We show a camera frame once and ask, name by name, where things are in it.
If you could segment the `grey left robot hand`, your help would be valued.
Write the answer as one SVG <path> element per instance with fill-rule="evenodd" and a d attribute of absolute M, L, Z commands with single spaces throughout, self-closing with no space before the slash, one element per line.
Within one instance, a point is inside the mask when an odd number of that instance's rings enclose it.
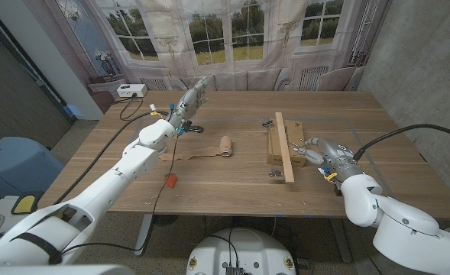
<path fill-rule="evenodd" d="M 166 117 L 176 131 L 180 130 L 183 124 L 196 114 L 199 107 L 209 100 L 205 97 L 205 87 L 208 81 L 207 76 L 201 78 L 182 96 L 176 107 Z"/>

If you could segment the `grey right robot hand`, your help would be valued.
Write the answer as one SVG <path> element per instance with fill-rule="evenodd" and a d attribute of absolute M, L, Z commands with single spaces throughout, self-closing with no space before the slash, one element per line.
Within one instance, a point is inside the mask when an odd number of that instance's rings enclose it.
<path fill-rule="evenodd" d="M 353 159 L 354 153 L 345 145 L 325 138 L 312 137 L 303 146 L 295 145 L 296 152 L 303 155 L 310 163 L 324 170 L 326 177 L 343 183 L 350 176 L 362 174 L 362 168 Z"/>

